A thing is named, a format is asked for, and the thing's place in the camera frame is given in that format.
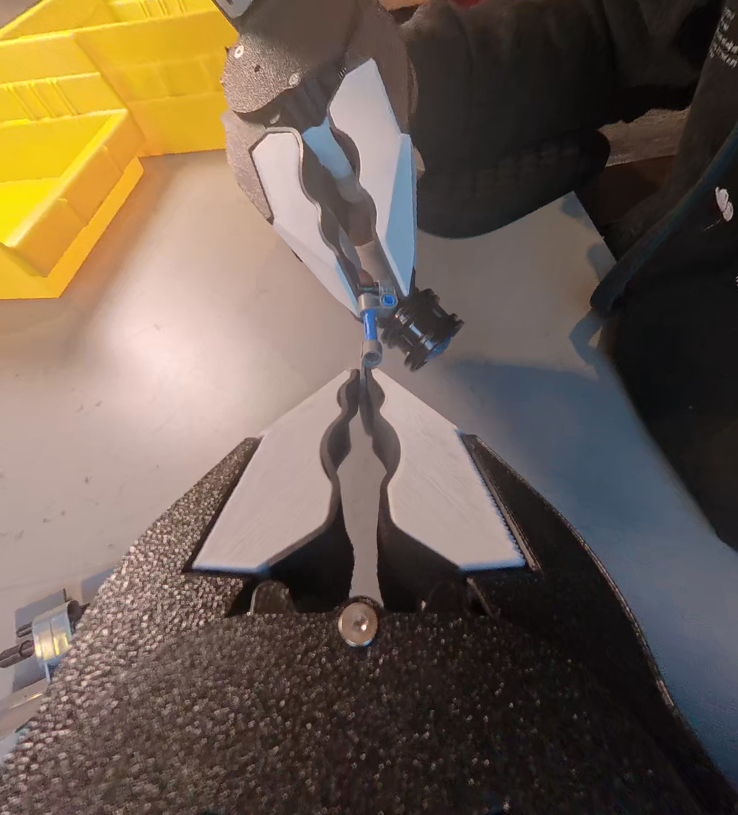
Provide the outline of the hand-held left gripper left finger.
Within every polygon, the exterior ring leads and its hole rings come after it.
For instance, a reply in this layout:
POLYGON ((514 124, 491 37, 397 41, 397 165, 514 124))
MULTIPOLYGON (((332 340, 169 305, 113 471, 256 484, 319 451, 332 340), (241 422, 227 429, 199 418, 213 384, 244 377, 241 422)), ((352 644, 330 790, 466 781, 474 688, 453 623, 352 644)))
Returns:
POLYGON ((297 602, 342 602, 354 573, 338 469, 361 376, 347 370, 265 430, 207 525, 190 571, 287 586, 297 602))

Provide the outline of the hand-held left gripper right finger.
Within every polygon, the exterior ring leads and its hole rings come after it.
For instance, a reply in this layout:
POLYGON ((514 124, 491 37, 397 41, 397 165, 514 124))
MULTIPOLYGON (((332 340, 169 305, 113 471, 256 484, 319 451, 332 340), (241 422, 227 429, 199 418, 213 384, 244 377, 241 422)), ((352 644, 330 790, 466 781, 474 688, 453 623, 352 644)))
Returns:
POLYGON ((377 532, 385 603, 421 603, 445 582, 528 566, 453 422, 379 369, 366 374, 362 417, 385 468, 377 532))

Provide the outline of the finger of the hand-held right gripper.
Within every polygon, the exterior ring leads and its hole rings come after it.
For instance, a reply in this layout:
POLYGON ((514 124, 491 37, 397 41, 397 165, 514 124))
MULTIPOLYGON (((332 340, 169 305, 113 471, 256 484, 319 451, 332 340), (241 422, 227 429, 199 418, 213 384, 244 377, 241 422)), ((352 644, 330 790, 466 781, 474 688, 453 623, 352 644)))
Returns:
POLYGON ((252 161, 272 227, 322 286, 358 317, 360 273, 352 226, 360 212, 354 167, 327 127, 270 129, 252 161))
POLYGON ((398 290, 410 293, 416 256, 415 154, 374 59, 343 77, 328 117, 334 131, 356 149, 357 182, 374 209, 375 243, 398 290))

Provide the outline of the black toy wheel assembly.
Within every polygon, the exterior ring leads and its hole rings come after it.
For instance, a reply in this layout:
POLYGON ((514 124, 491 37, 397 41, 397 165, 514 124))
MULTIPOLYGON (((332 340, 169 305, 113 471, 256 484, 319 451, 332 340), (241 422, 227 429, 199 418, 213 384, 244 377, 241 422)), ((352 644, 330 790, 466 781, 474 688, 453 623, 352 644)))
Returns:
POLYGON ((360 416, 365 433, 374 433, 370 371, 383 361, 385 350, 398 350, 410 372, 421 370, 449 347, 463 326, 446 312, 432 289, 413 288, 402 296, 391 284, 365 279, 357 298, 363 337, 360 350, 360 416))

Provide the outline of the grey desk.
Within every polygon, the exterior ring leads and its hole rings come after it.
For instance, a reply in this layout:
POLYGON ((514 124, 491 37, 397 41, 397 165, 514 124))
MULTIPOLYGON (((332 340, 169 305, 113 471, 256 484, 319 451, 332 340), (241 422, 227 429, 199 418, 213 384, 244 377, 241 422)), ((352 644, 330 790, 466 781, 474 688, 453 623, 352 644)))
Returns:
MULTIPOLYGON (((142 164, 60 298, 0 301, 0 651, 17 613, 63 588, 90 601, 237 444, 356 367, 359 326, 222 152, 142 164)), ((384 372, 567 518, 738 786, 738 553, 650 441, 598 342, 589 297, 613 262, 573 195, 476 239, 422 234, 418 283, 464 326, 421 371, 387 351, 384 372)), ((0 670, 0 700, 14 676, 0 670)))

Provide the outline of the grey toy panel assembly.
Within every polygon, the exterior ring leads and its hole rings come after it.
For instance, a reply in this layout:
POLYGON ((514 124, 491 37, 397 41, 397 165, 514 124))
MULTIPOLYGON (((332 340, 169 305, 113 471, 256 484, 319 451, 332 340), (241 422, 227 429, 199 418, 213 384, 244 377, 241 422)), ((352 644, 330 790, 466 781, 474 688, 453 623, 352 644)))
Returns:
POLYGON ((39 678, 0 701, 0 742, 22 731, 37 714, 48 686, 70 652, 79 624, 90 607, 62 590, 62 603, 36 615, 15 631, 15 643, 0 652, 0 670, 32 663, 39 678))

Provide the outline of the person's black printed hoodie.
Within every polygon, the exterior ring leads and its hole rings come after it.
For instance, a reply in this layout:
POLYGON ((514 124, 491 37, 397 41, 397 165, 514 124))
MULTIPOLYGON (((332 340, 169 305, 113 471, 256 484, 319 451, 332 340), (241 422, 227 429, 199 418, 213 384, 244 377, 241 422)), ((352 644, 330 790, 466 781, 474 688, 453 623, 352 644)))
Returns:
POLYGON ((590 303, 639 416, 738 550, 738 2, 723 2, 665 185, 590 303))

